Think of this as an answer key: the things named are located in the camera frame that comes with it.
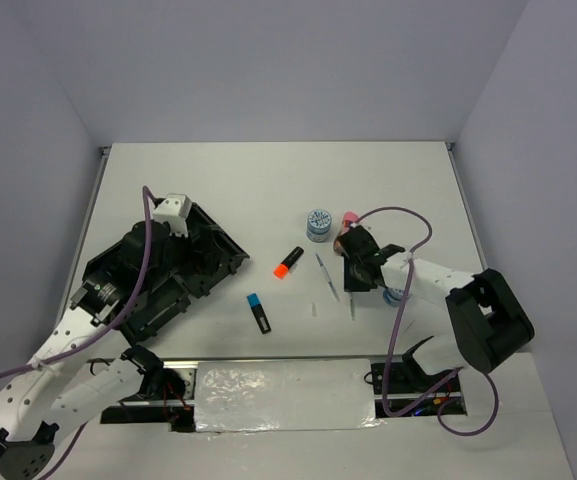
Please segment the blue clear slim highlighter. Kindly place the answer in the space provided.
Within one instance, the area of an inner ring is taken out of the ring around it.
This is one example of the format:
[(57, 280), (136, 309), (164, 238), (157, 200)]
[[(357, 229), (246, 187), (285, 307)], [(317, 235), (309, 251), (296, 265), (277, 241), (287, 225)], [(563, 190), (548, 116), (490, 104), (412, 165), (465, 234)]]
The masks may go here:
[(321, 271), (322, 271), (322, 274), (323, 274), (323, 276), (324, 276), (324, 279), (325, 279), (327, 285), (329, 286), (329, 288), (330, 288), (330, 290), (331, 290), (331, 293), (332, 293), (332, 295), (333, 295), (333, 298), (335, 299), (336, 302), (340, 302), (340, 298), (339, 298), (339, 295), (338, 295), (338, 293), (337, 293), (337, 290), (336, 290), (336, 288), (335, 288), (335, 286), (334, 286), (334, 284), (333, 284), (332, 278), (331, 278), (331, 276), (330, 276), (330, 274), (329, 274), (329, 272), (328, 272), (328, 270), (327, 270), (327, 268), (326, 268), (326, 266), (325, 266), (322, 258), (320, 257), (320, 255), (319, 255), (318, 253), (315, 253), (315, 258), (316, 258), (317, 263), (318, 263), (318, 265), (319, 265), (319, 267), (320, 267), (320, 269), (321, 269)]

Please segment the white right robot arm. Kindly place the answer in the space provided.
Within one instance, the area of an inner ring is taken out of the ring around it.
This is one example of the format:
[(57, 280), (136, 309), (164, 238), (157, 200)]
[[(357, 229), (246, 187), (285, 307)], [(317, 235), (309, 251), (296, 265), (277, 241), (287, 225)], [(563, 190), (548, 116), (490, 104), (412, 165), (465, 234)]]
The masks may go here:
[(439, 309), (439, 321), (450, 325), (448, 332), (426, 334), (390, 370), (414, 391), (425, 391), (458, 368), (489, 374), (535, 336), (510, 285), (494, 269), (470, 273), (414, 259), (402, 246), (379, 246), (359, 225), (336, 245), (346, 292), (380, 289), (400, 308), (411, 308), (413, 300), (430, 304)]

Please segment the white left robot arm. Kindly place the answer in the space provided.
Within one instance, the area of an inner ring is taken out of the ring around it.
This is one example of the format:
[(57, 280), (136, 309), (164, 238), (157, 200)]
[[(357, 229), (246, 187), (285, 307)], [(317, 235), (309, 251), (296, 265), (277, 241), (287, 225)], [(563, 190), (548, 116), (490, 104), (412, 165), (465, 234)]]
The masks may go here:
[(237, 272), (248, 253), (215, 222), (141, 221), (90, 260), (53, 333), (0, 391), (0, 476), (46, 479), (66, 437), (131, 397), (182, 399), (187, 381), (144, 343)]

